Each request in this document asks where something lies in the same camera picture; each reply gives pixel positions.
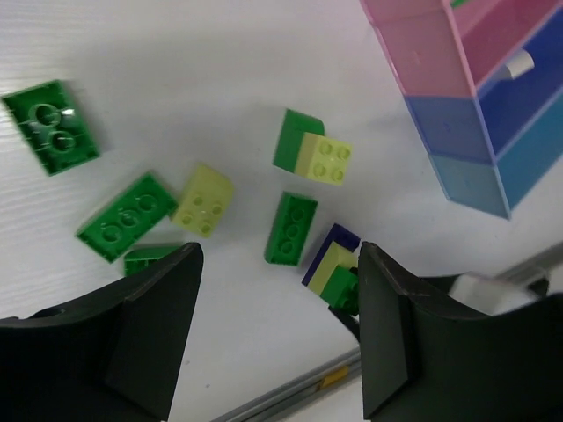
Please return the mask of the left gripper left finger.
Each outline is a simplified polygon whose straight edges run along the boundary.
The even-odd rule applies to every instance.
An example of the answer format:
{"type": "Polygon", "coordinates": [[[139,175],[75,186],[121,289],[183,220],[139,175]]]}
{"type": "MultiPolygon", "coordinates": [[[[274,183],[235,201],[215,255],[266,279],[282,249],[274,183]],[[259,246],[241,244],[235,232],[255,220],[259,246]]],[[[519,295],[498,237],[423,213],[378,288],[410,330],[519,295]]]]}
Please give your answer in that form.
{"type": "Polygon", "coordinates": [[[4,421],[166,421],[204,256],[188,243],[148,268],[1,322],[4,421]]]}

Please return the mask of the green yellow blue lego stack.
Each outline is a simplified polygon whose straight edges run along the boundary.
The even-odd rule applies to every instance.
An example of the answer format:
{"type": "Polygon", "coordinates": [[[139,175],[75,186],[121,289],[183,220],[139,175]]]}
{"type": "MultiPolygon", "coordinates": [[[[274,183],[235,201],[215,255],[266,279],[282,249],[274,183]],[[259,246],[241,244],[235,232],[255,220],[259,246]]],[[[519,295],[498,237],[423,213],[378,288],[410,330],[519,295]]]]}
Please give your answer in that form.
{"type": "Polygon", "coordinates": [[[349,315],[359,313],[358,257],[360,238],[335,223],[303,277],[302,284],[329,306],[349,315]]]}

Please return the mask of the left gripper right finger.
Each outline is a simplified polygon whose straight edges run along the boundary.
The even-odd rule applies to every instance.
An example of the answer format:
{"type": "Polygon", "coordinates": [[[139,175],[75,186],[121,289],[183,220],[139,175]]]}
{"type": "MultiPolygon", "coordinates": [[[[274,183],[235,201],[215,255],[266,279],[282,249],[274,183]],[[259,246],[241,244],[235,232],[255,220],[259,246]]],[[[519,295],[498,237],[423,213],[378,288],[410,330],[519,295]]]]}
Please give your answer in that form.
{"type": "Polygon", "coordinates": [[[489,316],[367,242],[359,302],[367,420],[561,420],[561,294],[489,316]]]}

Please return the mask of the green and yellow lego stack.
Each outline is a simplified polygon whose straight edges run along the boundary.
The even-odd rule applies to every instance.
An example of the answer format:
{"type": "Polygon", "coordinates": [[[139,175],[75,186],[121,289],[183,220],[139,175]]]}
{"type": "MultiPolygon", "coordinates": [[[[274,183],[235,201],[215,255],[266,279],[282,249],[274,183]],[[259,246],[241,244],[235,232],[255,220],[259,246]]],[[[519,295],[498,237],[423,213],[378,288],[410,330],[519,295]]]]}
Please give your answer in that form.
{"type": "Polygon", "coordinates": [[[322,120],[287,108],[273,165],[318,183],[341,186],[352,152],[351,144],[325,134],[322,120]]]}

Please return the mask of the small green lego piece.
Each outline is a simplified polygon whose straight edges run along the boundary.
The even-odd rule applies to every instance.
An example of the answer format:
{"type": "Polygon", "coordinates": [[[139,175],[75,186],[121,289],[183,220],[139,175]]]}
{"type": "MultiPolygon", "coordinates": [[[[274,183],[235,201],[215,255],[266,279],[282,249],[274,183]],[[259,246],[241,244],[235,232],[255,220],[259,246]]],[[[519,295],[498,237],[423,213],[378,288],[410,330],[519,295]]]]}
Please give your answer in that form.
{"type": "Polygon", "coordinates": [[[458,6],[464,4],[467,0],[452,0],[450,5],[452,8],[457,8],[458,6]]]}

